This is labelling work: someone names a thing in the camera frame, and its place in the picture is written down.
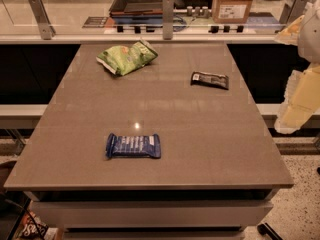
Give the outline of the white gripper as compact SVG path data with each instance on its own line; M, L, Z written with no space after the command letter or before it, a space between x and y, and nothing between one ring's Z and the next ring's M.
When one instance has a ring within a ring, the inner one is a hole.
M298 45L299 56L311 62L303 72L293 70L288 78L284 98L274 128L278 133L299 130L320 108L320 0L281 30L275 41Z

